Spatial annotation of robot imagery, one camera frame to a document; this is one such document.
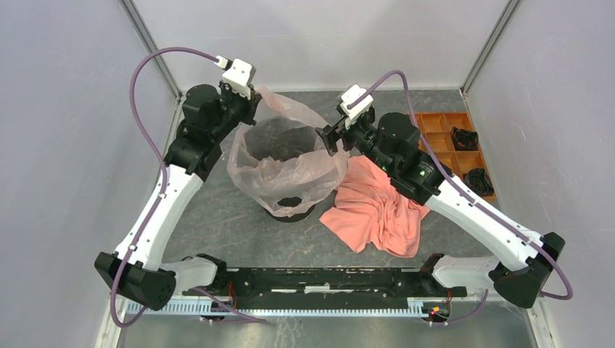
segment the white wall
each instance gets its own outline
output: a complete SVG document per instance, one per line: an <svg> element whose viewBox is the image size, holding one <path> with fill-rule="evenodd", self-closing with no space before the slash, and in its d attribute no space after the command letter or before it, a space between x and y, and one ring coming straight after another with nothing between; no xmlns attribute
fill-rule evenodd
<svg viewBox="0 0 615 348"><path fill-rule="evenodd" d="M469 92L503 211L566 239L562 347L611 347L615 2L523 1ZM548 288L562 291L556 275Z"/></svg>
<svg viewBox="0 0 615 348"><path fill-rule="evenodd" d="M371 85L404 71L414 88L459 87L506 0L135 0L159 47L188 46L257 67L276 90ZM165 58L188 89L220 73ZM391 79L384 86L401 88Z"/></svg>
<svg viewBox="0 0 615 348"><path fill-rule="evenodd" d="M94 270L141 211L156 162L128 82L146 52L117 1L0 3L0 347L92 347L109 290ZM146 68L159 144L173 98Z"/></svg>

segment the plastic bag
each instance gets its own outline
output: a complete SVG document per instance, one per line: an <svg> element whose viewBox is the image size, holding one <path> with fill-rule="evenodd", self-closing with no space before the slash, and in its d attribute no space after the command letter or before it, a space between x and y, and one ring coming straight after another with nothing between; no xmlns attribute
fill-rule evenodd
<svg viewBox="0 0 615 348"><path fill-rule="evenodd" d="M258 92L257 124L239 126L226 169L273 216L305 213L342 182L350 154L340 141L340 151L329 156L315 131L327 122L312 109L266 88Z"/></svg>

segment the gray mat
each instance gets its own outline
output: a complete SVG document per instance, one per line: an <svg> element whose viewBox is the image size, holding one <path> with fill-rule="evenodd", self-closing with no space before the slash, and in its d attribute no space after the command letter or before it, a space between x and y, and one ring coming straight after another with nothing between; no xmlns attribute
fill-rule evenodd
<svg viewBox="0 0 615 348"><path fill-rule="evenodd" d="M330 123L339 119L334 109L339 92L285 95L308 105ZM416 112L465 111L457 91L414 91L412 95ZM377 115L408 109L401 91L380 91L373 96ZM334 194L317 204L303 221L277 222L228 177L226 161L233 137L232 133L222 143L222 158L179 220L165 250L165 262L207 253L235 267L418 267L434 252L456 257L489 254L478 241L435 212L423 220L416 257L394 257L373 245L356 254L318 221L333 206Z"/></svg>

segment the white gear rack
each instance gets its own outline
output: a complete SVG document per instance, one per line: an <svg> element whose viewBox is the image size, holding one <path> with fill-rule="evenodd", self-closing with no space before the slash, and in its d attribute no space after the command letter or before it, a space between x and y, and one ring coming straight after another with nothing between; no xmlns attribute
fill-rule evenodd
<svg viewBox="0 0 615 348"><path fill-rule="evenodd" d="M213 301L207 297L172 298L161 310L145 310L146 315L203 315L227 316L229 313L219 309L212 311ZM141 305L129 301L126 314L135 315ZM423 302L408 300L408 308L362 309L362 310L238 310L246 315L258 317L389 317L389 318L427 318L422 313Z"/></svg>

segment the pink towel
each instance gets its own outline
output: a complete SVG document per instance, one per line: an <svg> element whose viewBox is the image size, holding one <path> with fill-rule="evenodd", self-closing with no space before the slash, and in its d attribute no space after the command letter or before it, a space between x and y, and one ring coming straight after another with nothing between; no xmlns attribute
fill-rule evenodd
<svg viewBox="0 0 615 348"><path fill-rule="evenodd" d="M373 243L395 256L414 257L421 220L428 212L395 191L387 174L360 156L348 160L335 207L321 216L321 222L355 252Z"/></svg>

